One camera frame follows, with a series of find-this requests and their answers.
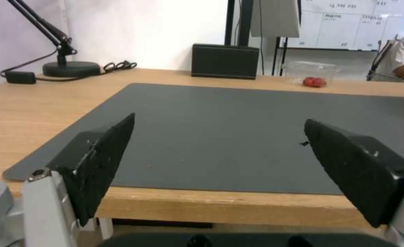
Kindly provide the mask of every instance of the lamp base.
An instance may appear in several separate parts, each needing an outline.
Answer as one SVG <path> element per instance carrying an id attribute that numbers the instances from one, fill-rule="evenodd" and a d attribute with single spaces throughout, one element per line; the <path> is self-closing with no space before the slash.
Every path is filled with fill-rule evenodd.
<path id="1" fill-rule="evenodd" d="M 68 61 L 66 65 L 50 62 L 43 65 L 43 74 L 48 77 L 90 77 L 100 75 L 99 64 L 85 61 Z"/>

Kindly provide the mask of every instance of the wooden table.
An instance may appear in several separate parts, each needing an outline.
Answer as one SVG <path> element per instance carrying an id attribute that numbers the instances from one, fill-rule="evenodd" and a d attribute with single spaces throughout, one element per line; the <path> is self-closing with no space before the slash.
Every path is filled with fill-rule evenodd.
<path id="1" fill-rule="evenodd" d="M 2 172 L 130 83 L 234 87 L 335 94 L 404 96 L 404 84 L 337 81 L 324 89 L 285 77 L 253 80 L 193 78 L 189 72 L 135 69 L 66 83 L 0 84 Z M 14 196 L 21 183 L 7 181 Z M 182 222 L 367 227 L 344 196 L 208 192 L 112 187 L 97 217 Z"/>

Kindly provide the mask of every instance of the black desk mat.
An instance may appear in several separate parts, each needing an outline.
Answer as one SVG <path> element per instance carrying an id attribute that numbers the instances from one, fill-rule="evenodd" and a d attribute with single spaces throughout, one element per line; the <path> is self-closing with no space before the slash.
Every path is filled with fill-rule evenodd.
<path id="1" fill-rule="evenodd" d="M 4 178 L 24 180 L 77 133 L 131 112 L 135 129 L 113 186 L 340 194 L 299 145 L 307 118 L 375 136 L 404 157 L 404 97 L 131 84 Z"/>

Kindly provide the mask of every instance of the black lamp arm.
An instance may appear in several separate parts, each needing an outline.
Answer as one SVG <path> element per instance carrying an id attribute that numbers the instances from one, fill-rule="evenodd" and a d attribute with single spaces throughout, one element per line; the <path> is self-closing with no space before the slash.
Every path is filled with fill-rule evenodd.
<path id="1" fill-rule="evenodd" d="M 22 0 L 7 1 L 57 47 L 59 56 L 73 55 L 77 53 L 77 51 L 70 45 L 72 39 L 69 36 L 40 17 L 25 2 Z"/>

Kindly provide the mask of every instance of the clear plastic container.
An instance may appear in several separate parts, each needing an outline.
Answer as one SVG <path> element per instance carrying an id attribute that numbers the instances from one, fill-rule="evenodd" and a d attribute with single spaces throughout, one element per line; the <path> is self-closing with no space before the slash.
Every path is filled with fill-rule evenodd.
<path id="1" fill-rule="evenodd" d="M 325 64 L 310 61 L 292 61 L 283 65 L 285 75 L 294 77 L 293 83 L 302 84 L 307 77 L 320 77 L 329 86 L 333 82 L 333 78 L 339 71 L 335 64 Z"/>

